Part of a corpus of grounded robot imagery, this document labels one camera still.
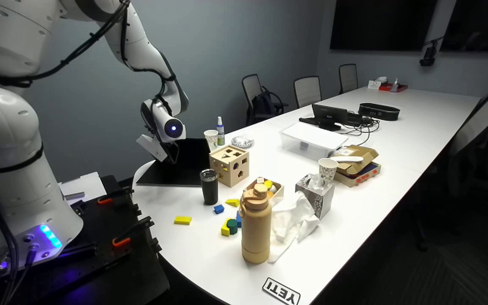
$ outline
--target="white plastic container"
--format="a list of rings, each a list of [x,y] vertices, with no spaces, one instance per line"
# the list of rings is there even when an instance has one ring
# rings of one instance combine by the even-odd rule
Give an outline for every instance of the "white plastic container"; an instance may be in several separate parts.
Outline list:
[[[282,147],[312,160],[328,158],[347,141],[346,135],[296,123],[280,132]]]

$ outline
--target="black tumbler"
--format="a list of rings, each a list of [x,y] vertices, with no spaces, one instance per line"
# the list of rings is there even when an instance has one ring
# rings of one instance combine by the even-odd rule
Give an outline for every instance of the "black tumbler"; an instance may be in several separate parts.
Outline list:
[[[201,172],[201,187],[205,197],[205,205],[213,205],[217,202],[217,172],[213,169],[205,169]]]

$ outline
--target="conference table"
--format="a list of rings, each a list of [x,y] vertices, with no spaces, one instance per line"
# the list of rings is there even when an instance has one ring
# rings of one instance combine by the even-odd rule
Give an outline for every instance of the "conference table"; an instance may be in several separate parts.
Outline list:
[[[382,120],[363,144],[379,153],[374,162],[382,165],[380,174],[352,188],[336,182],[331,210],[308,237],[293,242],[274,264],[246,262],[240,230],[229,237],[221,235],[225,220],[235,218],[238,210],[223,202],[239,198],[242,189],[259,176],[285,185],[285,194],[289,194],[300,178],[318,172],[317,160],[283,150],[279,135],[300,117],[313,116],[311,106],[225,135],[226,142],[244,134],[255,142],[248,149],[248,178],[232,188],[219,184],[223,213],[216,215],[212,206],[203,204],[200,188],[137,185],[151,162],[134,175],[133,202],[155,222],[151,232],[163,247],[163,257],[213,297],[229,304],[279,304],[262,290],[271,278],[299,293],[299,305],[308,305],[430,166],[478,100],[414,89],[391,93],[364,87],[319,102],[354,112],[360,103],[377,103],[399,108],[400,115],[397,121]],[[344,145],[361,143],[366,137],[349,136]],[[191,216],[191,224],[175,225],[176,216]]]

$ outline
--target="wooden shape sorter cube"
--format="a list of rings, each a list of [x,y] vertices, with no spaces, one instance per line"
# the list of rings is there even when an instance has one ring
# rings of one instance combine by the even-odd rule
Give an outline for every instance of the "wooden shape sorter cube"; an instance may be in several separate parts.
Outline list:
[[[219,182],[233,187],[250,174],[250,154],[229,145],[210,154],[210,165],[217,172]]]

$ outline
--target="wall-mounted tv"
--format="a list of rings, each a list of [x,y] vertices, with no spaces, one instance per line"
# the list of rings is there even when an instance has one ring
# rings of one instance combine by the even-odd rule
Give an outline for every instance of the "wall-mounted tv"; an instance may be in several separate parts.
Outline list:
[[[440,50],[488,52],[488,0],[457,0]]]
[[[421,50],[437,0],[337,0],[332,50]]]

